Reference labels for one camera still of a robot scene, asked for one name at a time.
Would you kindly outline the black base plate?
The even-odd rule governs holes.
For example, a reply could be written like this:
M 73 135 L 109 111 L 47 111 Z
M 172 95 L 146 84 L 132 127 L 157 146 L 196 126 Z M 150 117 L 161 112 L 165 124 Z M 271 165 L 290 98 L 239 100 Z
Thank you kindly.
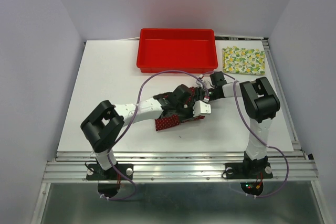
M 222 173 L 222 177 L 224 179 L 271 179 L 273 178 L 273 173 L 266 173 L 265 168 L 263 166 L 253 167 L 244 165 L 243 163 L 225 163 L 225 169 Z
M 98 163 L 90 163 L 87 165 L 86 180 L 99 181 L 99 180 L 125 180 L 121 177 L 113 168 L 103 170 Z M 133 179 L 133 164 L 121 164 L 116 165 L 116 169 L 128 179 Z

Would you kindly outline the lemon print skirt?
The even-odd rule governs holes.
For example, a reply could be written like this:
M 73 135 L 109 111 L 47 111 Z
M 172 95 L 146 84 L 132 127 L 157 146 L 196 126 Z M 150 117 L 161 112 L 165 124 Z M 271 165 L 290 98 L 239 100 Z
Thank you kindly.
M 222 58 L 225 73 L 265 74 L 265 52 L 258 48 L 227 46 L 222 49 Z

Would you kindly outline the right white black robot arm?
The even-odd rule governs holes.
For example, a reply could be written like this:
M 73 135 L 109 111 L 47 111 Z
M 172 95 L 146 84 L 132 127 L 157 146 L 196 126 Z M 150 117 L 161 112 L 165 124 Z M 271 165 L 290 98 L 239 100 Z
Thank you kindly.
M 194 116 L 205 112 L 205 103 L 221 97 L 235 99 L 238 114 L 249 131 L 247 147 L 240 163 L 225 163 L 224 179 L 269 179 L 273 178 L 268 162 L 267 144 L 272 120 L 280 110 L 280 101 L 266 77 L 254 81 L 228 83 L 223 72 L 210 72 L 213 88 L 207 88 L 201 74 L 196 83 L 201 87 L 201 103 L 194 105 Z

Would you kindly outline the red polka dot skirt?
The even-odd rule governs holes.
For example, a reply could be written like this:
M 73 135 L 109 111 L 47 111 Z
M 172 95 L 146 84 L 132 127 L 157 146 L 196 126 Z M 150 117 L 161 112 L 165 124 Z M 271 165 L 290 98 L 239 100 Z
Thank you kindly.
M 155 119 L 155 129 L 156 131 L 161 131 L 165 129 L 169 129 L 178 125 L 181 125 L 185 122 L 178 122 L 176 116 L 172 117 L 171 119 Z

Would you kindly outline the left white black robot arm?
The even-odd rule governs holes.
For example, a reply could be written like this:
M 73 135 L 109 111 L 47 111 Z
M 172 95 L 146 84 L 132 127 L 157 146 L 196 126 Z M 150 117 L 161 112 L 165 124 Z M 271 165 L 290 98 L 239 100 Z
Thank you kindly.
M 174 91 L 157 94 L 139 104 L 111 104 L 105 100 L 81 123 L 81 130 L 96 156 L 92 173 L 106 179 L 117 177 L 118 163 L 112 148 L 124 136 L 122 129 L 136 122 L 154 120 L 156 131 L 166 130 L 184 122 L 202 119 L 194 112 L 194 104 L 204 99 L 205 91 L 198 87 L 179 85 Z

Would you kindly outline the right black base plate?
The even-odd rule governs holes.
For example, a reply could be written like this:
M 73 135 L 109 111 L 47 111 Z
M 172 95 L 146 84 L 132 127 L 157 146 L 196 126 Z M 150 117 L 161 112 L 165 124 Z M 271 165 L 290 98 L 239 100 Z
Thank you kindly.
M 265 168 L 263 166 L 253 167 L 244 165 L 243 163 L 225 163 L 225 169 L 222 173 L 222 177 L 224 179 L 271 179 L 273 178 L 273 173 L 266 173 Z

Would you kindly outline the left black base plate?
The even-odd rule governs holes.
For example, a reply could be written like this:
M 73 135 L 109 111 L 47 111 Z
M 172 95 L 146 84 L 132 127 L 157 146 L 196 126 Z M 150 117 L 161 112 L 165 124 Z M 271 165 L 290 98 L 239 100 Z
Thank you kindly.
M 98 163 L 90 163 L 87 165 L 86 180 L 99 181 L 99 180 L 125 180 L 121 177 L 113 168 L 103 170 Z M 128 179 L 133 179 L 133 164 L 121 164 L 116 165 L 116 169 Z

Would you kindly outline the aluminium mounting rail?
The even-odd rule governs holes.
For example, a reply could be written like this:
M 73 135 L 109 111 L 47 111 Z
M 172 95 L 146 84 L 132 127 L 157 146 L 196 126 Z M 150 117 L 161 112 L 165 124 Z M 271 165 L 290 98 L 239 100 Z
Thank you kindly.
M 315 162 L 308 159 L 298 144 L 294 151 L 285 155 L 290 167 L 289 181 L 309 181 L 322 222 L 332 223 L 324 206 Z M 133 164 L 133 180 L 136 183 L 224 182 L 221 177 L 224 164 L 238 163 L 243 158 L 241 152 L 117 152 L 115 156 L 121 164 Z M 94 160 L 90 151 L 57 152 L 56 157 L 46 165 L 31 222 L 42 222 L 52 184 L 87 183 L 84 163 Z

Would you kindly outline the red plastic bin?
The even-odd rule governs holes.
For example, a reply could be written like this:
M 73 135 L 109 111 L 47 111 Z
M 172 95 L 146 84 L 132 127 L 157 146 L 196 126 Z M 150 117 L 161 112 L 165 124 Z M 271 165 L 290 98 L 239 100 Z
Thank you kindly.
M 143 73 L 182 70 L 203 73 L 218 67 L 211 29 L 143 28 L 136 66 Z

